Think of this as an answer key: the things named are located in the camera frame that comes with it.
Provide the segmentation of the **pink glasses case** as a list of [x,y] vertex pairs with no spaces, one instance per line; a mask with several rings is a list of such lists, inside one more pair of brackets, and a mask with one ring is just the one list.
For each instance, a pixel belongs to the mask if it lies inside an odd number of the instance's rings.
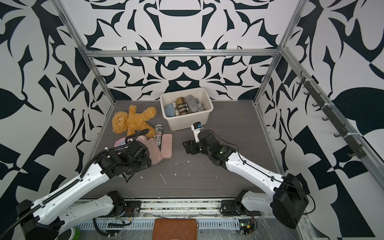
[[139,136],[137,141],[143,143],[148,148],[153,165],[157,165],[163,160],[161,150],[154,138],[147,139],[146,136]]
[[173,156],[173,135],[164,134],[162,136],[161,154],[163,159],[170,159]]

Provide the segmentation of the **blue glasses case back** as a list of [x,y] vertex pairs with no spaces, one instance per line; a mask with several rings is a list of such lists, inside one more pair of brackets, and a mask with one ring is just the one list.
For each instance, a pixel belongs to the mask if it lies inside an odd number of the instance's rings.
[[175,116],[175,111],[172,104],[168,104],[165,106],[165,114],[166,114],[166,117],[168,118],[172,118]]

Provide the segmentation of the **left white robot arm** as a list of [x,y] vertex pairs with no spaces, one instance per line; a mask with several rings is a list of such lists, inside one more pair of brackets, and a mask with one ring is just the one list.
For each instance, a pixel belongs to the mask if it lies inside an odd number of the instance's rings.
[[21,226],[27,240],[54,240],[81,222],[101,216],[119,218],[127,204],[118,191],[73,207],[73,203],[110,179],[122,176],[128,182],[135,173],[152,166],[149,149],[137,139],[149,133],[144,129],[126,137],[125,144],[105,148],[94,156],[83,171],[69,183],[34,202],[25,200],[17,206],[18,219],[1,233],[5,239]]

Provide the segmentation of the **plaid brown glasses case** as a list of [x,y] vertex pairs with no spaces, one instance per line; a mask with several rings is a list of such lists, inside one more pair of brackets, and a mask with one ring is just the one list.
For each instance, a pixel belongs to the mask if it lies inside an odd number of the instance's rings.
[[180,115],[186,115],[189,113],[189,108],[184,97],[177,98],[176,102],[179,107]]

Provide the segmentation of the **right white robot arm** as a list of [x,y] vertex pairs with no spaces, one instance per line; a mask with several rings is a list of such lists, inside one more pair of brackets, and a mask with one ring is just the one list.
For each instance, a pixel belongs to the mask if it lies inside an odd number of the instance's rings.
[[248,213],[262,212],[274,215],[285,227],[295,229],[309,205],[309,192],[299,179],[292,175],[280,175],[248,160],[235,144],[224,141],[212,130],[194,131],[193,140],[183,142],[187,154],[202,154],[218,167],[248,180],[267,196],[254,197],[251,191],[238,195],[240,207]]

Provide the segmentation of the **grey glasses case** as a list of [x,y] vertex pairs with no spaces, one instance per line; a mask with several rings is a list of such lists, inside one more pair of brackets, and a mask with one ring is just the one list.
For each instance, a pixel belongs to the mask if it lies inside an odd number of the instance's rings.
[[192,95],[187,95],[185,100],[190,113],[196,113],[200,110],[198,103]]

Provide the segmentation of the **newspaper print case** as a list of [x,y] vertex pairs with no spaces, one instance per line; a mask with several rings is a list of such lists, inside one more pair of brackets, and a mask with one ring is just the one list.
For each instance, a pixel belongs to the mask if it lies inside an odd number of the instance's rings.
[[163,125],[162,124],[155,125],[154,140],[157,143],[159,148],[161,147],[161,144],[162,144],[162,135],[163,135]]
[[201,102],[199,101],[199,99],[195,98],[195,102],[197,103],[197,106],[199,108],[199,112],[202,112],[205,110],[204,106],[201,104]]

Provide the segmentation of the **map print glasses case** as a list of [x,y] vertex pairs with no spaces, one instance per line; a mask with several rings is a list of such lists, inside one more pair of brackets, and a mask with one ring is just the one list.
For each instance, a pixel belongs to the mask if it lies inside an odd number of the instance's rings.
[[177,117],[180,115],[179,107],[176,101],[172,102],[173,110],[174,110],[174,115]]

